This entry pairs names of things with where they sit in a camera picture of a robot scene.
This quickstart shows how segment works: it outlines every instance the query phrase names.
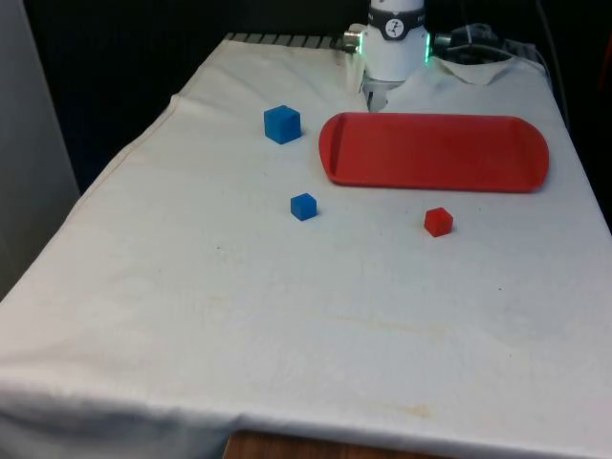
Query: cube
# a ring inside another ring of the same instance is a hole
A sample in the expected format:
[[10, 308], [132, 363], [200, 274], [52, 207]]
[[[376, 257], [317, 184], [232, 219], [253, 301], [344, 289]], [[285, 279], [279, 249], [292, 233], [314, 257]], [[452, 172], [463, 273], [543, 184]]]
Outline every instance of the cube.
[[281, 145], [300, 138], [302, 127], [299, 112], [287, 105], [265, 111], [264, 131], [266, 137]]
[[303, 222], [317, 215], [317, 200], [310, 194], [304, 193], [291, 198], [291, 213]]
[[425, 215], [425, 228], [433, 237], [444, 236], [452, 232], [452, 215], [444, 208], [433, 208]]

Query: green led light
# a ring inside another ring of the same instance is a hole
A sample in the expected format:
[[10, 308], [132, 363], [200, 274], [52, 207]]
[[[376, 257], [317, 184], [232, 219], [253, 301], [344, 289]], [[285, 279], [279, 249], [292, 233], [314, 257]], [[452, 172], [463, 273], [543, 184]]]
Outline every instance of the green led light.
[[430, 43], [431, 35], [428, 33], [427, 38], [425, 39], [425, 64], [429, 62], [429, 57], [431, 56], [431, 49], [429, 48]]

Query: wooden floor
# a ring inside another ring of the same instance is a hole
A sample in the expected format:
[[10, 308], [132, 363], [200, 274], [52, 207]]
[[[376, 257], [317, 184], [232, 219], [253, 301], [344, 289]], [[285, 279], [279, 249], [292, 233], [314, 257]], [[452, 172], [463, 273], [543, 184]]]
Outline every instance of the wooden floor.
[[256, 432], [238, 432], [232, 435], [223, 457], [224, 459], [434, 459], [434, 456], [410, 452], [355, 447]]

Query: dark background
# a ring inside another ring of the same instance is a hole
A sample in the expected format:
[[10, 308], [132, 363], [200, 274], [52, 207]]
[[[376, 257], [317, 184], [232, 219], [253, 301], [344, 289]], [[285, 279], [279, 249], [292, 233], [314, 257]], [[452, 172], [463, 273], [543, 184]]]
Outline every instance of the dark background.
[[[557, 43], [571, 136], [608, 226], [612, 97], [598, 89], [612, 2], [542, 0]], [[76, 179], [84, 190], [167, 106], [228, 32], [342, 33], [369, 0], [25, 0]], [[468, 20], [553, 59], [534, 0], [464, 0]], [[430, 32], [464, 25], [459, 0], [426, 0]]]

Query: large blue cube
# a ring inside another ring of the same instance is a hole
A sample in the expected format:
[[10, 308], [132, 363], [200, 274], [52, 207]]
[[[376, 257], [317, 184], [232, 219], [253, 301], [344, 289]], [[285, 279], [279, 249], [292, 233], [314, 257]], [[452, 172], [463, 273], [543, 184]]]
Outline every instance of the large blue cube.
[[266, 137], [281, 145], [298, 139], [302, 135], [299, 112], [287, 105], [265, 111], [264, 128]]
[[310, 194], [304, 193], [291, 198], [291, 213], [303, 222], [317, 215], [317, 200]]

